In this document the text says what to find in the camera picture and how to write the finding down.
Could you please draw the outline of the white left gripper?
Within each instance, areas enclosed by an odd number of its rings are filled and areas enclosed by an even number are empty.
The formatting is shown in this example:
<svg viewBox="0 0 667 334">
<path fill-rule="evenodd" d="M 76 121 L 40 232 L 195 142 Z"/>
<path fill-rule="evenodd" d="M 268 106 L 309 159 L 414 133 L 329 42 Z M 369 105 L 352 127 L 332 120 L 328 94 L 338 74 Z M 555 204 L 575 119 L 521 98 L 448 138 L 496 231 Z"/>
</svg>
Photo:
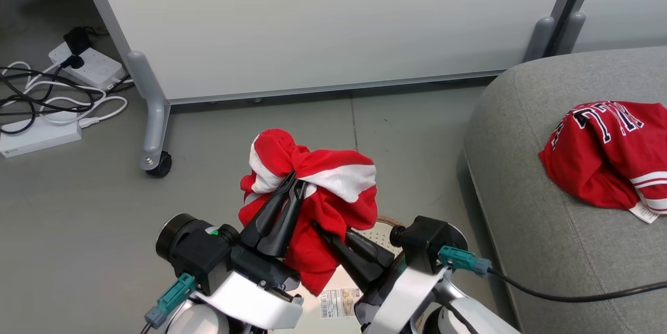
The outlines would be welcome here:
<svg viewBox="0 0 667 334">
<path fill-rule="evenodd" d="M 228 317 L 261 329 L 293 329 L 303 313 L 303 299 L 291 294 L 300 286 L 300 273 L 276 259 L 287 256 L 307 188 L 295 174 L 285 177 L 240 233 L 240 242 L 260 253 L 233 247 L 214 267 L 208 286 L 195 294 Z"/>
</svg>

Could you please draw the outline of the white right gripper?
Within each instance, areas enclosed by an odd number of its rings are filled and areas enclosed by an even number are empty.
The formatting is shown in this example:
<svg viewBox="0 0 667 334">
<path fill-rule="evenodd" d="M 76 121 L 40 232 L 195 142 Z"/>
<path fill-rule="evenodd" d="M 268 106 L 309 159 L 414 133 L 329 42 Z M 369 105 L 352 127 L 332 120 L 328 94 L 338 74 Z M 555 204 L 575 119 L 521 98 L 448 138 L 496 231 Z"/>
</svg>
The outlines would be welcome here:
<svg viewBox="0 0 667 334">
<path fill-rule="evenodd" d="M 341 238 L 318 222 L 312 226 L 364 293 L 355 304 L 361 333 L 419 333 L 417 322 L 435 301 L 432 291 L 444 281 L 448 268 L 435 275 L 410 267 L 385 274 L 395 255 L 383 246 L 353 229 Z"/>
</svg>

